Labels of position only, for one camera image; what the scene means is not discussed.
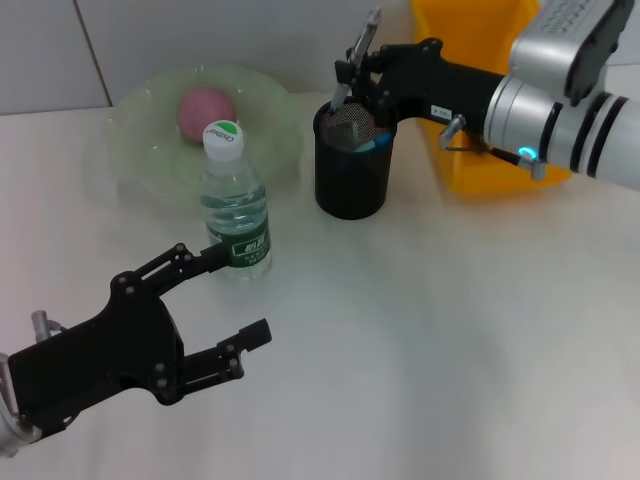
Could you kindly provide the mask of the clear green-label water bottle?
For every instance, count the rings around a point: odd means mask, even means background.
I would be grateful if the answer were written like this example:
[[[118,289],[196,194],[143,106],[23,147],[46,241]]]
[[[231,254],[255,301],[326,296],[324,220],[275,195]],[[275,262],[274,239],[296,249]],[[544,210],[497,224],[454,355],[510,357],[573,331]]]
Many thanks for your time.
[[[244,132],[233,121],[215,121],[205,127],[202,143],[200,204],[210,243],[229,252],[233,278],[256,278],[271,264],[269,218],[266,188],[250,161]]]

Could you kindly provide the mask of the black mesh pen holder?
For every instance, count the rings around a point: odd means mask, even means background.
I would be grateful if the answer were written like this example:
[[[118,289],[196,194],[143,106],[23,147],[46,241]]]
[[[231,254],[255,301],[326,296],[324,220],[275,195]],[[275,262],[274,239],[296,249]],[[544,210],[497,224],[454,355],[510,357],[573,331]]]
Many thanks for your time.
[[[396,131],[377,127],[373,117],[352,98],[347,98],[334,113],[329,107],[329,104],[323,105],[313,121],[315,199],[325,212],[336,218],[364,219],[376,213],[386,200]],[[324,139],[326,122],[333,115],[358,123],[359,146],[384,132],[391,132],[393,139],[367,152],[336,149]]]

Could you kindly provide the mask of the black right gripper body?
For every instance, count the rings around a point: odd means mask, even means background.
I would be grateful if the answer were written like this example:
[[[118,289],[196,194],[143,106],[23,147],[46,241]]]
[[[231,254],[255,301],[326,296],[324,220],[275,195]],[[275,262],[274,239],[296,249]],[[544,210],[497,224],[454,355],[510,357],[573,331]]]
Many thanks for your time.
[[[370,56],[370,71],[380,75],[369,90],[369,112],[379,126],[409,118],[446,124],[464,118],[464,130],[483,132],[490,101],[501,74],[449,62],[443,42],[427,38],[417,44],[388,45]]]

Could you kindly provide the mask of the yellow plastic bin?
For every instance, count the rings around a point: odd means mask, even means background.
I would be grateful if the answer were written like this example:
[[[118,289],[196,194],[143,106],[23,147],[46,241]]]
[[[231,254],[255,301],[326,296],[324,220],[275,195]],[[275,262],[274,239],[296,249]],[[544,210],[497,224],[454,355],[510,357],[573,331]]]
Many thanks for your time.
[[[540,12],[538,0],[411,0],[414,40],[443,42],[445,60],[505,75],[511,45]],[[466,199],[497,197],[559,185],[571,173],[550,166],[541,181],[489,154],[441,151],[442,126],[421,120],[441,183]]]

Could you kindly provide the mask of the blue scissors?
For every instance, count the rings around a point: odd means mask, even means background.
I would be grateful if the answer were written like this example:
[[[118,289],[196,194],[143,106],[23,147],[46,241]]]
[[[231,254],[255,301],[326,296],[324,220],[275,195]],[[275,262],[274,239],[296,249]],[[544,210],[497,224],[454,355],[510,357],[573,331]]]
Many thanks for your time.
[[[391,132],[384,132],[354,150],[355,153],[367,152],[387,145],[393,139]]]

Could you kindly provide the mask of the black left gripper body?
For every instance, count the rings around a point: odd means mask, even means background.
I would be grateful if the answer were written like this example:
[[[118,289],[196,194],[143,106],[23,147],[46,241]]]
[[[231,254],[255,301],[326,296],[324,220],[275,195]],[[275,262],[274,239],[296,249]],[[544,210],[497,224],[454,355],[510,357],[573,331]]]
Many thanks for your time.
[[[95,317],[10,355],[20,415],[51,435],[66,418],[127,389],[179,400],[184,345],[163,301],[133,272],[116,276]]]

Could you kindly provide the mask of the green glass fruit plate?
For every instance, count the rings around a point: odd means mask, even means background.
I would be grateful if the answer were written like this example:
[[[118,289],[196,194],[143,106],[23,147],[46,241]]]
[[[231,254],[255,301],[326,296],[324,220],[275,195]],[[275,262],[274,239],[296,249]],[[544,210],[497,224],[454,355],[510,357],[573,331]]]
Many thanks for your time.
[[[273,78],[232,64],[180,67],[126,95],[105,125],[110,166],[130,193],[168,210],[195,215],[206,155],[178,127],[180,101],[209,87],[234,105],[246,151],[268,190],[288,187],[303,152],[299,108]]]

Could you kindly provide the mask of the pink peach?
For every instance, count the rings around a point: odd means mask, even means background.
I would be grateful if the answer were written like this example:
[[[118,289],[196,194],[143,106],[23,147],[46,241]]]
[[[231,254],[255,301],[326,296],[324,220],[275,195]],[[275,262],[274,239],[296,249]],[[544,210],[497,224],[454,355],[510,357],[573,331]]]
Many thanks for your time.
[[[205,128],[216,121],[236,121],[231,99],[223,92],[200,87],[185,93],[177,109],[177,125],[182,137],[191,143],[202,143]]]

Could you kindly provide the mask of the clear silver pen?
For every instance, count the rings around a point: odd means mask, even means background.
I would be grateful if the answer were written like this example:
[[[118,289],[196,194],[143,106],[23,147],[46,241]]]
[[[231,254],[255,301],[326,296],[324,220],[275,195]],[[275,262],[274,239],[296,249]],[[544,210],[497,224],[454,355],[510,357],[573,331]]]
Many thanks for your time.
[[[334,63],[337,87],[330,102],[329,111],[331,113],[336,112],[344,105],[346,97],[351,90],[351,86],[356,83],[356,77],[360,70],[360,66],[367,55],[374,36],[376,35],[381,18],[381,6],[371,10],[366,16],[365,24],[358,35],[354,46],[348,50],[346,59],[338,60]]]

